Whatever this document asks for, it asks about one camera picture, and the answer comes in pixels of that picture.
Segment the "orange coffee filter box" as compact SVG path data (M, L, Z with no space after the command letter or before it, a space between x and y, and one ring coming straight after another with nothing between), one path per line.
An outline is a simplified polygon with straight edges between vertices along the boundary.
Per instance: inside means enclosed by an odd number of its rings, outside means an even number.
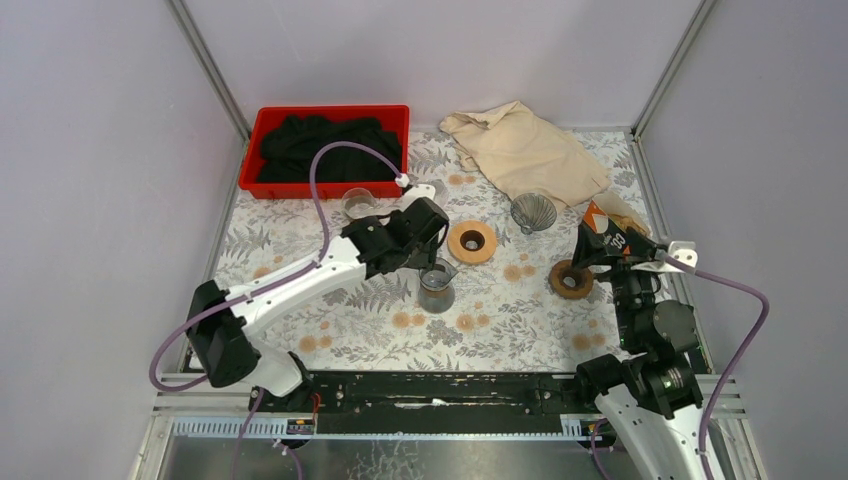
M595 265L635 255L639 242L650 236L642 217L622 198L613 192L598 194L579 224L574 261Z

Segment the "glass coffee carafe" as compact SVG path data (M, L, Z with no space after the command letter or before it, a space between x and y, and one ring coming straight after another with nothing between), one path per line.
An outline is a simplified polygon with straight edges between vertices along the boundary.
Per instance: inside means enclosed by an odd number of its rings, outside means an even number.
M455 301L452 281L457 269L443 258L437 258L429 269L419 271L418 303L426 312L441 314L449 310Z

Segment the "light wooden ring holder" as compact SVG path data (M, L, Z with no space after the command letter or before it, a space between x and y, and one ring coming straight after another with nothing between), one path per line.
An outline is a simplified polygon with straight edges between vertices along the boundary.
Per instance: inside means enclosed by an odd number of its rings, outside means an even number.
M480 265L493 258L497 249L495 231L489 225L468 220L454 225L447 237L448 251L460 263Z

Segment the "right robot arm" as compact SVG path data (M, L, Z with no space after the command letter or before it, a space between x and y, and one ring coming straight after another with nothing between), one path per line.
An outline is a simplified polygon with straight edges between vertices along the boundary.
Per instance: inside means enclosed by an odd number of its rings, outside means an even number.
M571 264L580 272L605 267L597 279L611 286L620 347L630 356L580 363L573 396L583 410L604 416L645 479L707 476L704 398L687 358L700 345L694 309L656 298L661 275L689 272L696 263L687 242L658 244L607 218L578 227Z

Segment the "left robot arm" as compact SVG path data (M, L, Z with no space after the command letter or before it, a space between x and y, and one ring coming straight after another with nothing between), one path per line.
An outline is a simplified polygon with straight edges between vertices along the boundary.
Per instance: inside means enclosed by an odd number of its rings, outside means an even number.
M288 411L309 401L307 371L292 353L263 344L266 330L310 301L374 276L434 265L448 215L418 198L386 215L352 221L325 248L251 283L199 286L187 337L207 382L259 387Z

